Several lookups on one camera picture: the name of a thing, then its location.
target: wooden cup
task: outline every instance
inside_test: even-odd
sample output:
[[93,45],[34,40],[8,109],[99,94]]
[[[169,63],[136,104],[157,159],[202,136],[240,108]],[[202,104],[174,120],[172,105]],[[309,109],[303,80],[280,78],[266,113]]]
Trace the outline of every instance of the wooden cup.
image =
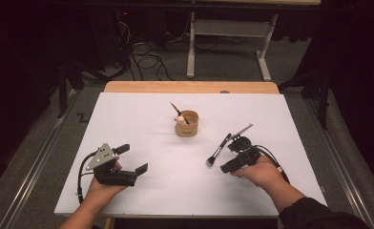
[[190,124],[176,122],[176,134],[182,137],[194,136],[198,132],[198,114],[195,111],[182,111]]

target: white paper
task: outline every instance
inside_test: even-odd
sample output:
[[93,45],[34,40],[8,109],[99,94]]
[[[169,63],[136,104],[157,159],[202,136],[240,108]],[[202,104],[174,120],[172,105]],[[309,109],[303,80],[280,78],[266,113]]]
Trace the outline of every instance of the white paper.
[[[193,137],[176,135],[176,111],[198,113]],[[117,195],[103,215],[114,217],[237,217],[278,215],[270,197],[245,178],[224,174],[219,166],[236,156],[225,146],[214,166],[206,159],[228,133],[249,123],[243,135],[277,158],[291,184],[326,204],[294,121],[280,94],[115,94],[102,93],[55,208],[69,215],[78,207],[77,173],[86,155],[107,142],[130,144],[120,156],[123,170],[149,163],[135,187]],[[82,178],[84,195],[92,176]]]

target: paintbrush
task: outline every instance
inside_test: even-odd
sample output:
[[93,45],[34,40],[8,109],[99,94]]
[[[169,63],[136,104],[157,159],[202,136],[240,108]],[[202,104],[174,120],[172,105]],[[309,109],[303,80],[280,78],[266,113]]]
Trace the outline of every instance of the paintbrush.
[[186,123],[187,124],[190,124],[190,122],[188,122],[187,118],[181,113],[181,111],[178,110],[178,108],[175,106],[175,104],[173,104],[172,102],[170,102],[170,104],[172,104],[173,108],[176,110],[176,112],[178,113],[178,116],[182,116],[184,117],[184,120],[186,120]]
[[214,154],[212,156],[210,156],[208,159],[207,159],[207,165],[208,166],[213,166],[214,164],[214,161],[215,159],[217,158],[217,155],[219,154],[219,152],[222,150],[222,148],[225,146],[226,142],[229,141],[229,138],[231,137],[231,134],[228,134],[222,141],[222,143],[220,143],[219,147],[217,148],[217,150],[214,152]]

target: cable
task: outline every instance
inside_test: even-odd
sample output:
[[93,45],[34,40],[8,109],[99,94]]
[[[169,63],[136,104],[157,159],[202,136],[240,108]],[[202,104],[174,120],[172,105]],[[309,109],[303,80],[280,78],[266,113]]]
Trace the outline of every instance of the cable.
[[215,44],[213,44],[212,47],[210,47],[210,48],[200,48],[197,45],[198,42],[196,42],[196,49],[203,50],[203,51],[209,51],[209,50],[215,48],[218,45],[224,45],[224,44],[240,45],[240,44],[244,44],[246,42],[249,42],[249,41],[253,40],[254,37],[244,37],[241,41],[237,41],[237,42],[224,40],[219,36],[209,36],[209,35],[197,36],[197,39],[200,39],[201,41],[206,42],[206,43],[215,42]]
[[175,40],[172,40],[172,41],[168,41],[166,42],[167,44],[171,44],[171,43],[175,43],[177,41],[180,41],[180,40],[183,40],[187,37],[190,37],[190,35],[185,35],[185,33],[187,32],[187,29],[188,29],[188,25],[189,25],[189,22],[191,20],[191,13],[188,14],[188,18],[187,18],[187,22],[186,22],[186,26],[184,27],[184,31],[183,33],[181,34],[181,36]]
[[118,22],[118,26],[120,26],[120,25],[122,25],[123,29],[122,29],[121,37],[117,37],[117,38],[121,42],[121,38],[124,35],[124,31],[125,31],[125,29],[127,29],[127,31],[128,31],[128,37],[127,37],[127,42],[125,42],[125,45],[128,45],[128,43],[130,42],[130,38],[131,38],[131,30],[130,30],[130,28],[128,27],[127,24],[125,24],[125,23],[123,23],[121,21]]
[[267,156],[273,162],[273,164],[276,166],[276,168],[280,171],[280,173],[281,173],[282,177],[285,179],[285,181],[287,181],[287,183],[290,183],[287,174],[282,169],[281,165],[277,161],[276,157],[271,153],[271,151],[269,151],[267,148],[265,148],[264,146],[261,146],[261,145],[251,145],[251,144],[247,144],[247,143],[242,142],[245,139],[248,140],[247,142],[250,142],[249,138],[247,138],[247,137],[241,137],[241,138],[238,138],[238,139],[240,139],[240,141],[235,141],[234,140],[234,142],[232,143],[232,144],[234,144],[234,143],[236,144],[236,146],[234,148],[243,149],[243,148],[239,147],[239,146],[242,146],[242,147],[246,147],[246,148],[245,148],[245,150],[241,150],[240,152],[247,151],[250,148],[250,149],[254,149],[254,150],[260,152],[264,156]]
[[122,66],[122,69],[119,70],[118,72],[110,75],[110,76],[107,76],[99,71],[96,71],[96,70],[92,70],[90,68],[87,68],[85,69],[86,67],[83,67],[85,69],[86,72],[92,74],[93,76],[96,76],[97,79],[95,78],[91,78],[91,77],[88,77],[87,75],[82,75],[82,77],[84,79],[88,79],[88,80],[91,80],[91,81],[99,81],[98,79],[108,83],[110,81],[112,81],[114,78],[124,74],[125,72],[127,72],[131,67],[131,61],[129,59],[126,60],[125,64]]
[[[135,53],[135,50],[139,47],[147,47],[148,48],[148,51],[146,52],[142,52],[142,53]],[[168,79],[172,80],[172,81],[175,81],[172,77],[170,77],[169,75],[169,72],[164,64],[164,61],[163,59],[158,56],[158,55],[155,55],[155,54],[150,54],[152,51],[152,47],[148,44],[148,43],[138,43],[136,45],[134,45],[134,48],[133,48],[133,53],[132,53],[132,58],[139,70],[139,74],[140,74],[140,78],[141,78],[141,81],[144,80],[144,77],[143,77],[143,73],[142,73],[142,70],[143,69],[152,69],[153,67],[155,66],[158,66],[157,67],[157,70],[156,70],[156,78],[159,80],[159,81],[162,81],[162,79],[160,79],[159,77],[159,71],[161,68],[164,69],[165,71],[165,75]],[[146,60],[154,60],[155,62],[149,66],[143,66],[141,64],[141,62],[143,61],[146,61]]]
[[131,75],[133,76],[133,81],[135,81],[135,75],[134,75],[134,71],[133,71],[133,68],[131,66],[131,61],[130,61],[130,73]]
[[79,169],[79,174],[77,176],[77,197],[79,199],[79,203],[82,203],[83,202],[83,194],[82,194],[82,172],[83,172],[83,167],[86,163],[86,161],[92,157],[92,156],[95,156],[95,153],[97,153],[97,151],[87,155],[83,161],[82,161],[82,164],[80,165],[80,169]]
[[82,174],[82,176],[85,176],[85,175],[92,175],[94,173],[86,173],[86,174]]

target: wire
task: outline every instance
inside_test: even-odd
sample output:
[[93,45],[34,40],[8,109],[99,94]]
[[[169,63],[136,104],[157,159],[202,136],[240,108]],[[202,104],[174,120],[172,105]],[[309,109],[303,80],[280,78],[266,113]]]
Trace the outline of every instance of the wire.
[[274,163],[276,168],[280,171],[280,173],[281,173],[282,177],[285,179],[285,181],[287,181],[289,183],[289,179],[288,179],[287,174],[282,169],[282,167],[279,164],[279,162],[277,161],[276,157],[267,148],[265,148],[264,146],[261,146],[261,145],[249,145],[249,144],[244,144],[244,143],[241,143],[241,142],[238,143],[238,145],[246,146],[247,149],[249,149],[249,148],[255,149],[255,150],[259,151],[262,155],[267,156]]
[[122,25],[122,33],[121,33],[121,37],[117,37],[118,40],[121,42],[121,38],[122,36],[124,35],[124,31],[125,29],[127,29],[127,33],[128,33],[128,36],[127,36],[127,42],[125,42],[125,45],[128,45],[128,43],[130,42],[130,38],[131,38],[131,30],[130,28],[128,27],[127,24],[123,23],[123,22],[118,22],[118,26]]
[[99,82],[101,80],[101,78],[104,78],[107,82],[109,82],[109,81],[112,81],[114,78],[124,74],[130,68],[131,68],[131,61],[129,59],[127,59],[125,61],[125,64],[122,66],[121,70],[119,70],[118,72],[116,72],[112,75],[107,76],[104,73],[101,73],[100,71],[88,69],[88,70],[86,70],[86,72],[88,72],[88,73],[90,73],[91,75],[94,75],[94,76],[99,75],[99,77],[98,78],[91,78],[91,77],[88,77],[87,75],[82,75],[82,78],[90,80],[90,81],[94,81],[94,82]]
[[[140,47],[147,47],[148,49],[145,52],[135,53],[135,50],[137,48],[140,48]],[[137,45],[134,45],[132,58],[133,58],[136,66],[139,70],[141,80],[142,81],[144,80],[142,70],[152,69],[154,67],[157,67],[157,69],[156,69],[157,80],[162,81],[162,79],[159,77],[159,71],[160,71],[161,68],[163,68],[164,71],[165,71],[166,77],[168,79],[172,80],[172,81],[175,81],[172,77],[170,77],[169,72],[168,72],[168,70],[167,70],[167,68],[164,64],[163,59],[158,55],[151,54],[151,51],[152,51],[152,47],[148,43],[139,43]],[[154,60],[154,62],[150,63],[150,65],[145,65],[144,66],[142,63],[145,62],[146,60],[150,60],[150,61]]]
[[133,68],[131,67],[131,61],[130,61],[130,73],[131,73],[131,76],[133,77],[133,81],[135,81],[135,75],[134,75]]
[[181,34],[181,36],[180,36],[179,38],[175,39],[175,40],[168,41],[168,42],[167,42],[168,44],[175,43],[175,42],[177,42],[177,41],[184,40],[185,38],[190,37],[190,35],[185,35],[186,32],[187,32],[187,29],[188,29],[188,25],[189,25],[190,20],[191,20],[191,13],[188,14],[188,18],[187,18],[186,26],[184,27],[184,31],[183,31],[183,33]]
[[82,176],[85,176],[85,175],[92,175],[94,173],[86,173],[86,174],[82,174]]
[[196,46],[195,46],[196,49],[208,51],[208,50],[211,50],[211,49],[215,48],[218,45],[225,45],[225,44],[226,45],[241,45],[241,44],[244,44],[244,43],[247,43],[247,42],[253,40],[254,37],[244,37],[244,38],[242,38],[241,41],[231,41],[231,40],[222,39],[219,36],[200,35],[200,36],[197,36],[197,39],[199,39],[199,40],[201,40],[205,43],[214,42],[214,44],[210,48],[201,48],[197,45],[198,42],[196,42]]
[[82,194],[82,186],[81,186],[81,185],[82,185],[82,172],[83,172],[83,167],[84,167],[86,161],[87,161],[90,157],[95,156],[95,153],[97,153],[97,151],[95,151],[95,152],[93,152],[93,153],[87,155],[87,156],[83,159],[83,161],[82,161],[82,163],[81,163],[81,165],[80,165],[79,174],[78,174],[78,176],[77,176],[77,197],[78,197],[78,199],[79,199],[79,203],[82,203],[82,202],[83,202],[83,194]]

